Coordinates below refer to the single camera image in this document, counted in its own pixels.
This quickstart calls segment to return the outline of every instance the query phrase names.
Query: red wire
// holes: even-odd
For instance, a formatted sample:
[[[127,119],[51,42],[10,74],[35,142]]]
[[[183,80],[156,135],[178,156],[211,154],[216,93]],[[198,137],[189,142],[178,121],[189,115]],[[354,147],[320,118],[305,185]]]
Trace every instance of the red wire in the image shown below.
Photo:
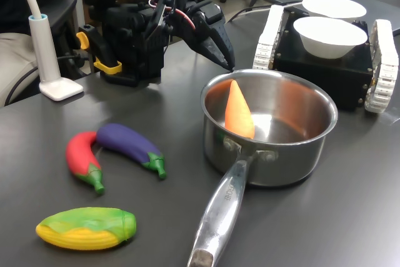
[[[149,0],[149,5],[154,9],[154,8],[156,8],[156,6],[155,6],[154,4],[151,3],[152,1],[153,1],[153,0]],[[167,11],[170,11],[171,9],[172,9],[172,8],[169,7],[169,6],[166,7],[166,10],[167,10]],[[175,11],[176,11],[179,15],[181,15],[181,16],[190,24],[190,26],[191,26],[194,30],[196,29],[196,27],[195,27],[193,21],[191,21],[190,18],[189,18],[184,12],[182,12],[180,9],[176,9]]]

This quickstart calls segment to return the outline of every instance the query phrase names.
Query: red toy pepper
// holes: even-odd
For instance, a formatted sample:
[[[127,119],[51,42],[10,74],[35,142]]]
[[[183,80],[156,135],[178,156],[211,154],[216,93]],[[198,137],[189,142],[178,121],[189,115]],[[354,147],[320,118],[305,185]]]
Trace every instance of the red toy pepper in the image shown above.
[[[103,174],[91,149],[95,141],[95,131],[77,134],[68,142],[66,159],[69,169],[77,178],[94,186],[98,194],[103,194],[104,186],[101,183]]]

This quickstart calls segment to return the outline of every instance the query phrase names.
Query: plastic vegetable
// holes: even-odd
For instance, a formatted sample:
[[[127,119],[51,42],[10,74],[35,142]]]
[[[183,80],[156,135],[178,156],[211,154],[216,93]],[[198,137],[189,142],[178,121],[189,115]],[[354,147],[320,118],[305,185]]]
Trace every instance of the plastic vegetable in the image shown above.
[[[232,81],[227,99],[225,128],[242,137],[254,139],[254,122],[250,109],[236,81]]]
[[[109,123],[99,128],[96,141],[104,148],[125,154],[145,168],[157,171],[161,179],[167,176],[164,170],[164,156],[160,150],[131,128]]]
[[[44,241],[62,248],[99,250],[135,235],[136,219],[121,209],[71,209],[47,217],[36,227],[36,233]]]
[[[98,194],[103,194],[104,186],[101,183],[103,174],[91,149],[95,141],[94,131],[77,134],[68,142],[66,159],[69,169],[77,178],[94,186]]]

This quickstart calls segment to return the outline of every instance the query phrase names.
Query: white bowl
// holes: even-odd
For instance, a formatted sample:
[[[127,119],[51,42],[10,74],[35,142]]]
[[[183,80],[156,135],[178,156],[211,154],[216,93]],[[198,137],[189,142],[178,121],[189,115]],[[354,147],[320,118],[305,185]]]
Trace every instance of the white bowl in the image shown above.
[[[293,26],[306,51],[324,59],[341,58],[368,38],[361,28],[339,19],[304,17]]]
[[[303,0],[302,6],[310,16],[342,19],[350,23],[367,13],[366,8],[352,0]]]

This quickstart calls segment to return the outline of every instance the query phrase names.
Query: stainless steel saucepan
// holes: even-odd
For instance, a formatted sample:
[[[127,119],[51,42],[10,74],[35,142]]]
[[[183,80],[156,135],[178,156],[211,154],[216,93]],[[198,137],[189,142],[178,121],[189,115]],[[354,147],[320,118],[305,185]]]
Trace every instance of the stainless steel saucepan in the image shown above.
[[[254,139],[224,128],[233,79],[250,108]],[[338,120],[335,103],[322,89],[276,71],[245,69],[218,76],[204,87],[201,106],[204,153],[226,174],[201,218],[188,267],[216,265],[233,230],[246,182],[276,187],[305,179]]]

